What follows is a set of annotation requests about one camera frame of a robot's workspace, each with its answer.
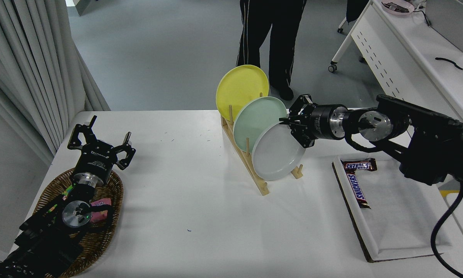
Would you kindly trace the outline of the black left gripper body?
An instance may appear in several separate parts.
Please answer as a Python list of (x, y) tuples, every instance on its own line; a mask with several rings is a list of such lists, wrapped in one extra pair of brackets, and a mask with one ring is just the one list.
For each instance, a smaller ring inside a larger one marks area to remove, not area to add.
[(90, 174), (97, 176), (102, 182), (109, 179), (113, 165), (118, 160), (107, 143), (85, 144), (81, 156), (75, 166), (75, 174)]

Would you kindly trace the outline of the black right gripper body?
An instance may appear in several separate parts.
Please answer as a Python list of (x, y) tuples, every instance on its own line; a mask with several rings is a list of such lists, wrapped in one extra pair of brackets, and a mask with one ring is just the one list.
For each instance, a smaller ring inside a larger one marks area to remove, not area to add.
[(335, 134), (330, 126), (334, 105), (318, 105), (312, 104), (313, 108), (310, 112), (308, 130), (316, 139), (335, 139)]

